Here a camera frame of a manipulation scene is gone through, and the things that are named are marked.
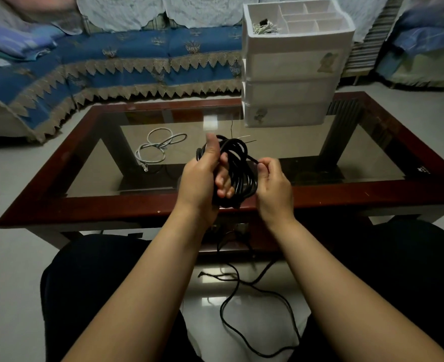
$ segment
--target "person's left hand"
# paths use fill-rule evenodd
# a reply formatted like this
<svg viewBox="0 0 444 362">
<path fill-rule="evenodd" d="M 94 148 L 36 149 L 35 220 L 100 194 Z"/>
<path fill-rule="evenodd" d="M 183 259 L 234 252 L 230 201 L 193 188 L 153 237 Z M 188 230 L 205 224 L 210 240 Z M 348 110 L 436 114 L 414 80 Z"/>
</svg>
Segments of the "person's left hand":
<svg viewBox="0 0 444 362">
<path fill-rule="evenodd" d="M 217 195 L 231 198 L 234 188 L 230 182 L 227 153 L 221 155 L 219 139 L 207 133 L 204 155 L 199 161 L 190 160 L 183 169 L 176 204 L 183 212 L 195 214 L 206 228 L 214 223 L 219 213 L 219 207 L 212 204 L 214 173 Z"/>
</svg>

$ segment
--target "glass tabletop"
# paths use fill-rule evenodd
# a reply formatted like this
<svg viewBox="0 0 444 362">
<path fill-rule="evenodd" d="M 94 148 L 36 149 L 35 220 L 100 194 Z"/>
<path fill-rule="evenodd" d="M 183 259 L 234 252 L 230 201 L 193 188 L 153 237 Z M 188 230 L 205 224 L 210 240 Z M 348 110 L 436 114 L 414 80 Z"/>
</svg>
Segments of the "glass tabletop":
<svg viewBox="0 0 444 362">
<path fill-rule="evenodd" d="M 204 145 L 207 132 L 240 138 L 247 143 L 249 155 L 256 159 L 279 158 L 294 186 L 430 175 L 384 122 L 357 104 L 357 100 L 334 101 L 322 124 L 291 127 L 245 127 L 241 106 L 235 103 L 107 111 L 76 147 L 46 194 L 90 197 L 173 193 L 184 165 Z M 187 138 L 167 146 L 165 159 L 159 164 L 148 164 L 145 171 L 134 152 L 148 142 L 148 133 L 160 127 L 173 134 L 185 133 Z M 150 141 L 162 142 L 169 136 L 169 131 L 158 130 L 150 135 Z M 141 150 L 140 156 L 158 161 L 163 153 L 148 147 Z M 256 171 L 253 163 L 249 165 Z"/>
</svg>

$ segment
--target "person's right hand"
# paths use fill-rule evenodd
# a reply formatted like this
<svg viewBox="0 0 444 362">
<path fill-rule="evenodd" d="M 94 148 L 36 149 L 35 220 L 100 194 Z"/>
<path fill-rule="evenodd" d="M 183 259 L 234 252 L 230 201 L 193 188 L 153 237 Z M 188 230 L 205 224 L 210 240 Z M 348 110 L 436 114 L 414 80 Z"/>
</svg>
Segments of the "person's right hand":
<svg viewBox="0 0 444 362">
<path fill-rule="evenodd" d="M 257 165 L 257 209 L 270 230 L 294 220 L 292 186 L 278 159 L 264 157 Z"/>
</svg>

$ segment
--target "wooden table frame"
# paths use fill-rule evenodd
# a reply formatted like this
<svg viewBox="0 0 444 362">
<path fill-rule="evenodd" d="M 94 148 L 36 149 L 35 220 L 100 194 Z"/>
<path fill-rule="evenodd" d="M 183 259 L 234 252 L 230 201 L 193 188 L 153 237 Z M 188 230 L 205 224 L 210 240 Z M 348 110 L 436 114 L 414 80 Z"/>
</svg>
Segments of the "wooden table frame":
<svg viewBox="0 0 444 362">
<path fill-rule="evenodd" d="M 433 222 L 444 215 L 444 160 L 364 92 L 336 93 L 334 100 L 357 101 L 360 111 L 337 113 L 320 153 L 322 163 L 336 163 L 351 137 L 360 114 L 372 114 L 430 175 L 416 179 L 295 186 L 296 211 L 319 211 L 321 215 L 344 213 L 364 216 L 414 215 Z M 90 141 L 90 132 L 106 112 L 151 109 L 182 109 L 240 104 L 240 98 L 128 103 L 93 106 L 56 152 L 44 164 L 0 218 L 0 228 L 26 228 L 57 248 L 81 236 L 79 231 L 159 227 L 171 213 L 177 194 L 131 194 L 98 197 L 47 197 L 57 175 L 73 158 L 80 144 Z M 90 154 L 87 145 L 86 157 Z M 243 202 L 239 211 L 221 209 L 222 219 L 255 221 L 255 197 Z"/>
</svg>

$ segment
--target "black cable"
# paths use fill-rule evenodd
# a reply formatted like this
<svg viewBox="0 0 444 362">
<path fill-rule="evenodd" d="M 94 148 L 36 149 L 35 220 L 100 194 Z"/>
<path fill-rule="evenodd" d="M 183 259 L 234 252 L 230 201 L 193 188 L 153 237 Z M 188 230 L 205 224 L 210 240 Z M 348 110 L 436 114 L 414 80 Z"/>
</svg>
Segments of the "black cable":
<svg viewBox="0 0 444 362">
<path fill-rule="evenodd" d="M 220 153 L 227 152 L 229 158 L 229 176 L 231 184 L 235 189 L 232 198 L 220 198 L 217 195 L 217 188 L 214 189 L 212 202 L 223 208 L 239 208 L 240 204 L 246 199 L 253 196 L 257 190 L 257 178 L 250 169 L 247 159 L 254 162 L 258 161 L 247 154 L 247 146 L 240 139 L 228 139 L 218 134 L 220 144 Z M 196 158 L 200 160 L 205 152 L 205 144 L 201 149 L 197 149 Z"/>
<path fill-rule="evenodd" d="M 223 243 L 222 241 L 220 241 L 220 242 L 217 244 L 217 254 L 219 254 L 220 249 L 221 249 L 225 244 L 226 244 L 226 242 Z M 223 323 L 225 326 L 227 326 L 228 328 L 230 328 L 232 331 L 234 331 L 235 333 L 237 333 L 237 334 L 242 338 L 242 340 L 244 341 L 244 343 L 246 344 L 246 346 L 247 346 L 247 347 L 248 347 L 253 353 L 257 354 L 258 356 L 260 356 L 260 357 L 262 357 L 262 358 L 273 358 L 273 357 L 277 356 L 279 353 L 281 353 L 281 352 L 283 352 L 283 351 L 285 351 L 285 350 L 288 350 L 288 349 L 296 349 L 297 346 L 286 346 L 286 347 L 282 347 L 282 348 L 280 348 L 278 351 L 276 351 L 276 352 L 274 352 L 274 353 L 272 353 L 272 354 L 264 354 L 264 353 L 260 353 L 259 351 L 257 351 L 256 349 L 254 349 L 254 348 L 249 344 L 249 342 L 247 341 L 247 339 L 243 336 L 243 334 L 242 334 L 239 330 L 237 330 L 236 328 L 234 328 L 233 326 L 231 326 L 231 325 L 230 325 L 230 324 L 224 319 L 224 310 L 225 310 L 225 306 L 227 306 L 228 303 L 230 302 L 230 300 L 236 295 L 236 293 L 237 293 L 237 291 L 238 291 L 238 289 L 239 289 L 240 284 L 243 284 L 243 285 L 245 285 L 245 286 L 252 287 L 252 288 L 254 288 L 256 291 L 259 291 L 259 292 L 268 293 L 268 294 L 271 294 L 271 295 L 277 296 L 277 297 L 279 297 L 279 298 L 284 302 L 284 304 L 285 304 L 286 307 L 288 308 L 289 313 L 290 313 L 290 315 L 291 315 L 292 326 L 293 326 L 293 328 L 294 328 L 294 330 L 295 330 L 295 332 L 296 332 L 296 334 L 297 334 L 297 339 L 298 339 L 298 341 L 300 341 L 300 340 L 301 340 L 301 336 L 300 336 L 300 334 L 299 334 L 299 330 L 297 329 L 296 319 L 295 319 L 295 317 L 294 317 L 294 312 L 292 311 L 292 308 L 291 308 L 291 305 L 290 305 L 289 301 L 288 301 L 284 296 L 282 296 L 281 294 L 279 294 L 279 293 L 277 293 L 277 292 L 274 292 L 274 291 L 268 291 L 268 290 L 261 290 L 260 288 L 258 288 L 258 287 L 255 286 L 255 284 L 257 284 L 257 283 L 262 279 L 262 277 L 266 274 L 266 272 L 269 270 L 270 267 L 272 267 L 272 265 L 273 265 L 275 262 L 276 262 L 276 260 L 272 260 L 272 261 L 270 261 L 270 262 L 266 265 L 266 267 L 262 270 L 262 272 L 257 276 L 257 278 L 256 278 L 255 280 L 253 280 L 253 281 L 250 281 L 250 282 L 241 280 L 241 279 L 240 279 L 239 271 L 237 270 L 237 268 L 236 268 L 235 266 L 233 266 L 233 265 L 230 264 L 229 262 L 224 262 L 224 263 L 227 264 L 227 265 L 228 265 L 229 267 L 231 267 L 232 269 L 234 269 L 236 273 L 222 273 L 222 274 L 219 274 L 219 275 L 212 275 L 212 274 L 208 274 L 208 273 L 205 273 L 205 272 L 200 272 L 199 275 L 198 275 L 198 277 L 201 277 L 201 276 L 209 276 L 209 277 L 213 277 L 213 278 L 215 278 L 215 279 L 217 279 L 217 280 L 219 280 L 219 281 L 236 282 L 236 287 L 234 288 L 234 290 L 232 291 L 232 293 L 230 294 L 230 296 L 229 296 L 228 298 L 226 298 L 225 301 L 222 302 L 222 304 L 220 305 L 220 311 L 219 311 L 220 319 L 222 320 L 222 323 Z M 222 279 L 221 277 L 224 277 L 224 276 L 231 276 L 231 277 L 236 276 L 236 277 L 235 277 L 235 278 L 232 278 L 232 279 Z"/>
</svg>

